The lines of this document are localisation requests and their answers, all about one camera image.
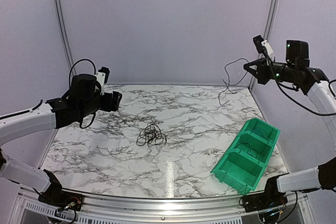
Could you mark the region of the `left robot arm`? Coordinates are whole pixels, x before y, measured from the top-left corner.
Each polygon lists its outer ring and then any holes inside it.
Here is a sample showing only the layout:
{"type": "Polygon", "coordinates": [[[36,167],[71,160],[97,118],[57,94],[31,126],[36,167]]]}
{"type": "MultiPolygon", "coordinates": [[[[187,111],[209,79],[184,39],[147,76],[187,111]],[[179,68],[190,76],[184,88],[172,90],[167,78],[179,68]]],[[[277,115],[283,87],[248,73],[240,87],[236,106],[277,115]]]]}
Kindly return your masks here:
{"type": "MultiPolygon", "coordinates": [[[[95,69],[94,74],[81,73],[69,77],[69,89],[60,98],[40,101],[35,107],[1,116],[1,145],[23,136],[44,130],[60,129],[79,123],[97,111],[115,112],[119,109],[122,94],[105,92],[110,70],[95,69]]],[[[1,153],[1,177],[34,189],[40,201],[61,206],[73,198],[62,189],[56,176],[48,171],[33,168],[1,153]]]]}

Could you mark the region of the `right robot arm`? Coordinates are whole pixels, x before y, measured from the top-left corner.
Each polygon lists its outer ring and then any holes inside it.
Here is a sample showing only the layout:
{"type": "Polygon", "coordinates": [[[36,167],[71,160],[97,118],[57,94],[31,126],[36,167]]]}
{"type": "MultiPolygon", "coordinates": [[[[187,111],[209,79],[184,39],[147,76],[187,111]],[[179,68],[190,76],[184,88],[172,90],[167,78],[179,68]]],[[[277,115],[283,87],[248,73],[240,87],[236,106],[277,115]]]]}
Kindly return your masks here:
{"type": "MultiPolygon", "coordinates": [[[[281,82],[293,84],[314,104],[313,111],[303,104],[296,105],[306,111],[322,117],[332,139],[335,139],[335,91],[332,81],[318,68],[310,67],[309,45],[305,41],[289,40],[286,42],[286,61],[276,62],[271,59],[274,51],[269,42],[258,35],[253,38],[254,45],[263,58],[244,64],[244,69],[266,85],[275,80],[281,90],[281,82]]],[[[267,180],[262,193],[243,197],[245,206],[253,203],[271,207],[281,201],[287,192],[309,193],[317,190],[335,191],[335,159],[314,168],[299,172],[278,175],[267,180]]]]}

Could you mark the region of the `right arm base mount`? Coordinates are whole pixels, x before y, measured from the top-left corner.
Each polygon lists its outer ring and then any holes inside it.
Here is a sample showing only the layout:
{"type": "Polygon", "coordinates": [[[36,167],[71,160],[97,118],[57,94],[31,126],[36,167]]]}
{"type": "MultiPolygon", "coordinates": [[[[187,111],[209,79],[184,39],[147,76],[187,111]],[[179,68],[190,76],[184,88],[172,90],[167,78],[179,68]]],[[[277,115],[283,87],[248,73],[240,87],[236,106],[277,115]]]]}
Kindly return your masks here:
{"type": "Polygon", "coordinates": [[[278,177],[279,175],[267,179],[263,192],[243,196],[239,200],[239,205],[244,207],[246,212],[284,206],[288,202],[288,199],[286,197],[286,193],[281,193],[278,191],[278,177]]]}

